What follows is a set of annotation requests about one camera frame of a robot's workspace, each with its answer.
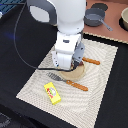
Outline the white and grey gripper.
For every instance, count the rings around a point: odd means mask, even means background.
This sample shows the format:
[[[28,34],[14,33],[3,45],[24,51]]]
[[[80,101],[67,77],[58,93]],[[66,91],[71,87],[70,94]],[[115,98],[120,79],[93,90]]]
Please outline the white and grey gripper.
[[[69,70],[71,63],[77,67],[82,61],[85,46],[81,42],[81,35],[66,35],[57,33],[55,51],[57,53],[58,64],[61,69]]]

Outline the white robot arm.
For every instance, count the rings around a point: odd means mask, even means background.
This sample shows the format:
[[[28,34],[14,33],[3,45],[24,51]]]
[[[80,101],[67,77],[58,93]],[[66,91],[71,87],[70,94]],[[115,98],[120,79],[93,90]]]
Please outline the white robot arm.
[[[32,17],[42,23],[58,28],[55,51],[61,69],[69,70],[71,62],[81,62],[75,58],[81,44],[84,28],[86,0],[27,0]]]

